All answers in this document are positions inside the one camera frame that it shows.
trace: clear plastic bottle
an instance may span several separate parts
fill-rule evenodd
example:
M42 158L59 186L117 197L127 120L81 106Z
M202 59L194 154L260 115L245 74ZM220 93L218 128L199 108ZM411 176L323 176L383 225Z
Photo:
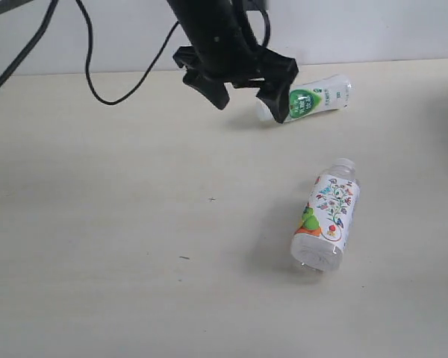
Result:
M338 269L359 194L351 160L338 159L320 174L292 240L290 252L299 263L321 271Z

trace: white table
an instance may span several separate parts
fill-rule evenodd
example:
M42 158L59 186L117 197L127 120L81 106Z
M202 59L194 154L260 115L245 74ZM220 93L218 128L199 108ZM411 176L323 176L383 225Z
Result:
M347 110L262 126L155 72L0 91L0 358L448 357L448 60L306 66ZM96 75L105 97L139 74ZM333 274L288 246L317 173L357 163Z

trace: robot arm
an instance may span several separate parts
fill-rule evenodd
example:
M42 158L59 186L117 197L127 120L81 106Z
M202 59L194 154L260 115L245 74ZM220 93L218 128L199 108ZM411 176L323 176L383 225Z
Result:
M0 0L0 13L12 10L31 0ZM283 122L289 113L289 89L299 69L293 58L284 57L267 48L266 39L257 43L252 32L243 0L167 0L178 18L192 46L178 49L174 60L186 68L183 82L199 91L215 107L224 109L229 102L225 83L234 88L259 88L257 97L270 109L277 122ZM43 35L49 20L44 21ZM41 38L36 38L20 59L7 68L0 86L22 62Z

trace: bottle label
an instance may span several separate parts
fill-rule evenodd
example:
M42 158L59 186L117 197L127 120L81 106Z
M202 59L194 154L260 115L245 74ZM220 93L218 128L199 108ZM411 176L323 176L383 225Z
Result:
M322 175L317 178L298 233L306 233L345 250L360 188L352 181Z
M322 92L321 89L315 89L315 92L307 91L306 89L295 89L290 92L289 114L292 119L307 116L319 105L322 97L317 94L317 91Z

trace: white wall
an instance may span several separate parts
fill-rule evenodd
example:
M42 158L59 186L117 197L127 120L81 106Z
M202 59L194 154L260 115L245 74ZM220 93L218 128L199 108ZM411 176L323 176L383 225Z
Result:
M39 25L49 0L35 0L0 16L0 72ZM448 57L448 0L269 0L271 48L300 63ZM165 0L86 0L95 26L93 71L145 69L175 18ZM262 34L258 13L252 14ZM82 72L84 21L73 0L63 0L21 74ZM158 64L188 43L177 31Z

